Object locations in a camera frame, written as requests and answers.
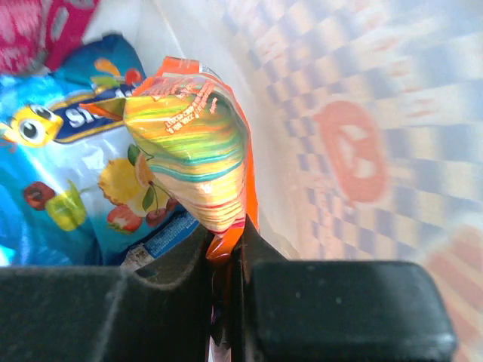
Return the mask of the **blue checkered paper bag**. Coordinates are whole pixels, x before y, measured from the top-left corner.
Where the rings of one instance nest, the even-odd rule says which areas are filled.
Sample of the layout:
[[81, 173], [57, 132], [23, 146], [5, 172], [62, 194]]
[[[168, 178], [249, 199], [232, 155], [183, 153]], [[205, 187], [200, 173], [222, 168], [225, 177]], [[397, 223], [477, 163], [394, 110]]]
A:
[[482, 359], [480, 1], [102, 1], [84, 39], [109, 32], [233, 89], [271, 245], [422, 264]]

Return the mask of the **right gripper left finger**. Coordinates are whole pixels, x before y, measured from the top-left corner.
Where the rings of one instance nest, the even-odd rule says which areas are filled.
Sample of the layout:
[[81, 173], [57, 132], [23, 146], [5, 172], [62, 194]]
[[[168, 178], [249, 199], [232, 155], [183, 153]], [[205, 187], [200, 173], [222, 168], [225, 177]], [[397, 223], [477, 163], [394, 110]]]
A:
[[211, 324], [208, 231], [198, 227], [136, 271], [1, 270], [3, 361], [205, 361]]

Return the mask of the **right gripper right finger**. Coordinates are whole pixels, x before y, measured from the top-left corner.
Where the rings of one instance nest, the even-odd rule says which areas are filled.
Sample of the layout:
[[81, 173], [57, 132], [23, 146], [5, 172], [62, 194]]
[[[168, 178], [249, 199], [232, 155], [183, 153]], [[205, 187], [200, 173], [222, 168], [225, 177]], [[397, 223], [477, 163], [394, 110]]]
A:
[[434, 280], [405, 261], [289, 260], [251, 222], [232, 262], [234, 361], [453, 361]]

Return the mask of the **orange candy bag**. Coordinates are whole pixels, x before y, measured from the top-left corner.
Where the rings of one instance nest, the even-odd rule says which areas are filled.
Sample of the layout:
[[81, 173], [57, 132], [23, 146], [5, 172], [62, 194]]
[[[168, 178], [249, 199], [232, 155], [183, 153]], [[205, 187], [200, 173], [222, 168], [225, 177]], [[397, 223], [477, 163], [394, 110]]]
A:
[[259, 214], [251, 132], [231, 87], [196, 60], [166, 57], [131, 96], [85, 109], [127, 128], [142, 168], [213, 234], [208, 260], [224, 263]]

